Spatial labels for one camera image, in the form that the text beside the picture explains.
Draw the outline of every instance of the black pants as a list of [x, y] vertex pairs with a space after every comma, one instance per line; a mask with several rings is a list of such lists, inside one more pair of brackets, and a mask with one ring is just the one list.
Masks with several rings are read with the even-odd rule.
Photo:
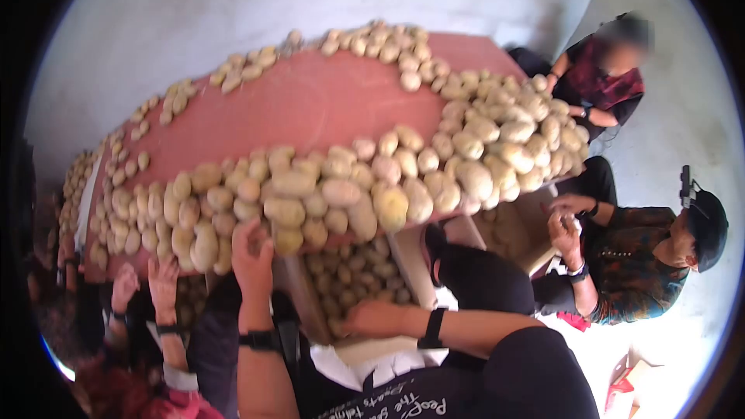
[[[530, 49], [524, 47], [517, 47], [509, 51], [509, 56], [517, 63], [517, 65], [525, 72], [528, 78], [533, 78], [535, 75], [547, 75], [551, 73], [551, 64], [548, 60], [542, 56], [536, 54]], [[554, 97], [565, 100], [571, 106], [582, 106], [582, 99], [578, 97], [575, 91], [568, 86], [565, 86], [563, 80], [559, 80], [554, 88]], [[590, 141], [600, 136], [606, 128], [604, 126], [596, 126], [590, 123], [586, 118], [581, 116], [573, 117], [577, 125], [584, 126], [587, 128], [590, 134]]]
[[[592, 157], [585, 161], [586, 170], [575, 178], [556, 185], [560, 194], [573, 193], [590, 196], [601, 202], [618, 205], [615, 194], [615, 180], [610, 163], [603, 157]], [[604, 228], [591, 219], [582, 220], [582, 248], [592, 248], [594, 242], [604, 233]], [[569, 277], [552, 272], [533, 280], [535, 310], [541, 314], [568, 312], [579, 315], [574, 306], [574, 291]]]

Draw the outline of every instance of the wristwatch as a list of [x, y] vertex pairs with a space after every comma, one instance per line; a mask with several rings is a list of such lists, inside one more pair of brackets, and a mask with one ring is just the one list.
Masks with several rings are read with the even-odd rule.
[[445, 307], [438, 307], [429, 315], [429, 322], [427, 322], [427, 330], [424, 331], [424, 338], [420, 338], [416, 342], [416, 347], [421, 350], [434, 350], [442, 347], [442, 340], [440, 340], [440, 325], [442, 325], [442, 316], [447, 311]]
[[248, 331], [237, 337], [240, 346], [247, 346], [254, 351], [276, 351], [282, 352], [282, 343], [276, 331]]

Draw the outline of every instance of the woman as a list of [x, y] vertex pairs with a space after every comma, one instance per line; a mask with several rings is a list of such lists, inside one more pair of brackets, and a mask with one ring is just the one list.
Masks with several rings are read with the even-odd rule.
[[569, 105], [592, 141], [606, 128], [623, 126], [645, 93], [638, 66], [652, 46], [650, 24], [634, 12], [620, 14], [569, 47], [550, 66], [535, 53], [509, 52], [530, 77], [544, 74], [547, 91]]

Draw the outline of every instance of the black shirt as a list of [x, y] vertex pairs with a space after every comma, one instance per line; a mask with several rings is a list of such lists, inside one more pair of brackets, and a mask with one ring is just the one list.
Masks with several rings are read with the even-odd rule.
[[590, 386], [561, 334], [528, 327], [500, 341], [481, 372], [411, 371], [318, 419], [342, 417], [583, 419], [599, 415]]

